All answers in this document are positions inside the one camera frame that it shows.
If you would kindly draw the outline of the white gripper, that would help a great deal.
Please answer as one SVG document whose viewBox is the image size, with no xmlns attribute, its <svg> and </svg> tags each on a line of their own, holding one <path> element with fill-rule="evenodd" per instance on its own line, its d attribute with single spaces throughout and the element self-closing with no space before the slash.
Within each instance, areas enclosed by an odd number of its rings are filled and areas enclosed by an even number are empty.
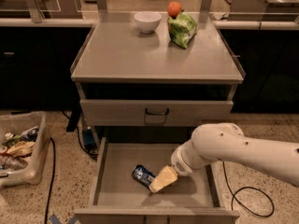
<svg viewBox="0 0 299 224">
<path fill-rule="evenodd" d="M 156 193 L 169 186 L 180 176 L 191 175 L 195 169 L 188 164 L 188 159 L 192 157 L 192 145 L 184 143 L 178 146 L 171 155 L 171 165 L 166 165 L 149 185 L 149 190 Z"/>
</svg>

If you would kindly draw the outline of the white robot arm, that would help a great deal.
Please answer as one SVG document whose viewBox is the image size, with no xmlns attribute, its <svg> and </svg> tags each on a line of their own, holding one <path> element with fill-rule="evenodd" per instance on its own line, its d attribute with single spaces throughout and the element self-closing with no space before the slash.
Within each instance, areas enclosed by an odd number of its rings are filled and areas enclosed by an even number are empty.
<svg viewBox="0 0 299 224">
<path fill-rule="evenodd" d="M 233 123 L 203 124 L 178 146 L 149 185 L 153 193 L 216 161 L 243 164 L 299 187 L 299 144 L 255 139 L 244 135 Z"/>
</svg>

